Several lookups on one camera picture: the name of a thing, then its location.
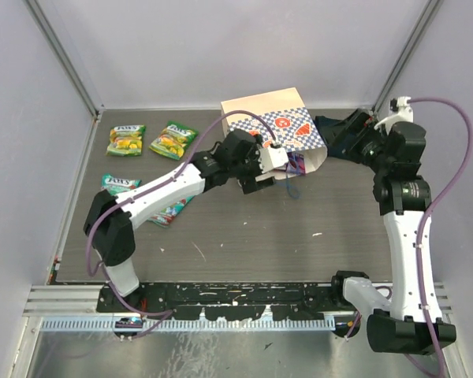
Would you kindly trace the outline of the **purple berries candy bag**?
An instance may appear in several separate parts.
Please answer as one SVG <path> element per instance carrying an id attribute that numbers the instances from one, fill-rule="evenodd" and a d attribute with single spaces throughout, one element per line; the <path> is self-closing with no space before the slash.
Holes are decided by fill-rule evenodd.
<path id="1" fill-rule="evenodd" d="M 304 176 L 306 174 L 304 156 L 297 152 L 288 152 L 288 162 L 277 169 L 286 175 Z"/>

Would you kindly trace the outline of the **teal Fox's blossom candy bag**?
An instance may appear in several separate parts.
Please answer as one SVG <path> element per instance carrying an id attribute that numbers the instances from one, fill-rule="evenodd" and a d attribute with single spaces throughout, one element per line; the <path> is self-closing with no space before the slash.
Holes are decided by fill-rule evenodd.
<path id="1" fill-rule="evenodd" d="M 101 189 L 107 190 L 111 195 L 137 189 L 141 184 L 140 179 L 124 179 L 105 174 L 102 176 Z"/>

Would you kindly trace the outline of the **blue checkered paper bag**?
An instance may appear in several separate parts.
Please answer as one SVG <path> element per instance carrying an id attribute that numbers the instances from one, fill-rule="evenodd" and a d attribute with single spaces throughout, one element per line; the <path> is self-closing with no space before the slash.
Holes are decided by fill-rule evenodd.
<path id="1" fill-rule="evenodd" d="M 327 146 L 296 88 L 290 87 L 221 102 L 223 114 L 227 115 L 234 110 L 244 110 L 251 115 L 228 115 L 222 121 L 224 134 L 235 128 L 242 129 L 252 135 L 260 134 L 265 147 L 277 142 L 287 153 L 302 154 L 306 174 L 315 172 L 326 160 Z"/>

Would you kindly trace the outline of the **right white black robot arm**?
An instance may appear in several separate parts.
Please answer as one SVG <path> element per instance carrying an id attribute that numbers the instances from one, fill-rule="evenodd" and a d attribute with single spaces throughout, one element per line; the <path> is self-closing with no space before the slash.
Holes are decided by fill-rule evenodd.
<path id="1" fill-rule="evenodd" d="M 367 339 L 378 353 L 429 355 L 456 341 L 456 328 L 442 319 L 434 291 L 426 215 L 432 198 L 419 175 L 426 130 L 402 116 L 380 122 L 357 109 L 343 120 L 315 118 L 331 157 L 374 173 L 373 196 L 389 240 L 393 278 L 386 298 L 364 272 L 337 271 L 330 301 L 352 306 L 365 319 Z"/>

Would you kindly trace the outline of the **green Fox's spring tea candy bag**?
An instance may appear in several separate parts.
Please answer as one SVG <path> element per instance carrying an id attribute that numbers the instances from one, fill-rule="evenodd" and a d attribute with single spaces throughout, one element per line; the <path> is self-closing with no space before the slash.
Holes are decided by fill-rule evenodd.
<path id="1" fill-rule="evenodd" d="M 143 124 L 120 125 L 111 128 L 106 154 L 120 157 L 140 156 L 145 131 L 146 126 Z"/>

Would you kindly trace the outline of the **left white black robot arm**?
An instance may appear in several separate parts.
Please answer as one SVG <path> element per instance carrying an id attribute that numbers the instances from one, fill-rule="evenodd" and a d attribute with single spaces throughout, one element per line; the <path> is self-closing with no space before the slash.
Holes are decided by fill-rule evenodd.
<path id="1" fill-rule="evenodd" d="M 288 160 L 277 142 L 265 145 L 261 135 L 236 129 L 209 150 L 192 152 L 187 161 L 137 189 L 93 198 L 84 223 L 86 251 L 96 251 L 98 264 L 114 292 L 114 303 L 125 312 L 146 316 L 132 263 L 136 230 L 158 211 L 181 199 L 201 195 L 230 179 L 249 194 L 274 185 L 271 172 Z"/>

